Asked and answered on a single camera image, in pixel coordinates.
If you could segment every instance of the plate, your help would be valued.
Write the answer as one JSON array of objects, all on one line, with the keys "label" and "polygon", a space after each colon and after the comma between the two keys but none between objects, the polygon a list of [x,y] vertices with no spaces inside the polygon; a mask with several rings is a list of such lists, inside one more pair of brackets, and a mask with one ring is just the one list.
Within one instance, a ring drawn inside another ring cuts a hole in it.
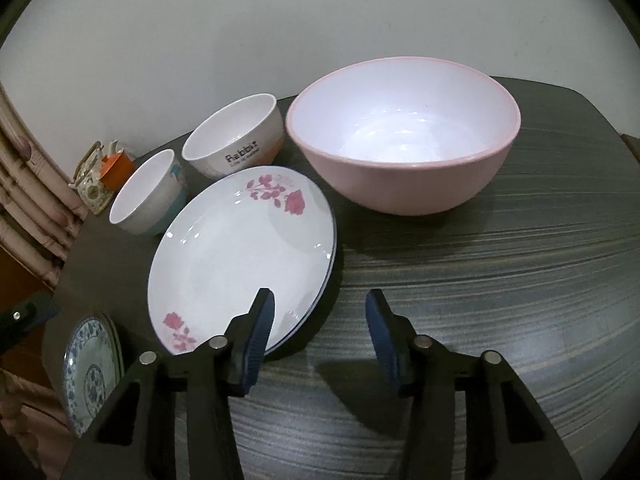
[{"label": "plate", "polygon": [[123,377],[125,373],[125,369],[124,369],[124,361],[122,359],[122,348],[120,346],[120,338],[118,338],[118,331],[116,330],[116,325],[113,322],[113,319],[111,319],[111,317],[106,312],[99,312],[98,314],[96,314],[96,317],[102,320],[105,328],[107,329],[108,335],[110,336],[110,338],[114,343],[113,358],[116,361],[116,364],[118,365],[118,369],[116,371],[116,378],[119,381]]},{"label": "plate", "polygon": [[66,347],[62,375],[66,412],[78,437],[118,383],[115,349],[110,330],[96,316],[78,324]]},{"label": "plate", "polygon": [[334,264],[335,221],[324,194],[288,168],[258,166],[207,187],[162,237],[149,275],[149,317],[172,354],[225,332],[258,289],[275,296],[266,352],[313,310]]}]

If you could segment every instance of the metal screw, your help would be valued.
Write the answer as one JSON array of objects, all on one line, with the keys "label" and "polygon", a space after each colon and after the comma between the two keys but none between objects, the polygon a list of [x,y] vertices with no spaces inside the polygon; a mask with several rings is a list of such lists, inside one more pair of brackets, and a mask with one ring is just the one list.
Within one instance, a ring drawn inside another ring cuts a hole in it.
[{"label": "metal screw", "polygon": [[156,360],[156,353],[151,350],[143,352],[140,354],[139,360],[143,365],[149,365]]},{"label": "metal screw", "polygon": [[220,350],[224,348],[229,341],[223,335],[215,335],[211,339],[209,339],[209,346],[214,350]]},{"label": "metal screw", "polygon": [[414,344],[418,347],[418,348],[431,348],[431,345],[433,344],[433,339],[431,339],[428,335],[417,335],[414,338]]},{"label": "metal screw", "polygon": [[498,352],[489,350],[488,352],[484,353],[484,360],[488,363],[491,363],[492,365],[497,365],[500,364],[500,361],[502,361],[502,356],[498,354]]}]

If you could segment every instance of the wood grain tabletop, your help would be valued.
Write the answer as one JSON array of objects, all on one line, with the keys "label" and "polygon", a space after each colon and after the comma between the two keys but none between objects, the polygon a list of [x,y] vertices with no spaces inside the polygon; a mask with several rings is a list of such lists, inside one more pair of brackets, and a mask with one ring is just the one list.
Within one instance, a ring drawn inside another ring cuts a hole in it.
[{"label": "wood grain tabletop", "polygon": [[[378,370],[364,298],[449,349],[495,349],[530,388],[585,480],[599,479],[640,420],[640,165],[604,117],[565,88],[498,78],[522,112],[502,169],[469,202],[402,218],[357,206],[322,181],[288,140],[274,164],[306,174],[335,213],[338,252],[322,299],[230,405],[247,479],[393,479],[408,403]],[[290,100],[280,102],[283,110]],[[179,153],[185,137],[169,143]],[[192,196],[210,184],[188,164]],[[89,218],[71,249],[43,361],[61,391],[75,323],[110,314],[131,362],[161,350],[146,312],[159,238]],[[464,402],[453,478],[463,478]],[[178,477],[187,478],[184,399]]]}]

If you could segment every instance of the curtain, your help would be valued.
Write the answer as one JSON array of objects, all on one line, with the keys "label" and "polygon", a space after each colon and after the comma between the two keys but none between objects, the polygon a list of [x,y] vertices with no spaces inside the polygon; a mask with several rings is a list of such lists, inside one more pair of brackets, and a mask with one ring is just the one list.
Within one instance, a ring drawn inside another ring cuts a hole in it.
[{"label": "curtain", "polygon": [[53,288],[88,213],[0,84],[0,246]]}]

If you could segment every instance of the pink bowl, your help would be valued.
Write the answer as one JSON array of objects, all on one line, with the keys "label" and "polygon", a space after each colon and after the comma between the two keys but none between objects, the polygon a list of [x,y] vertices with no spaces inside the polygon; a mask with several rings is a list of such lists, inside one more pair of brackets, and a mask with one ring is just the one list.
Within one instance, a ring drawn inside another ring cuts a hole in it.
[{"label": "pink bowl", "polygon": [[357,63],[308,86],[287,130],[336,191],[385,213],[451,209],[495,176],[520,110],[494,79],[431,57]]}]

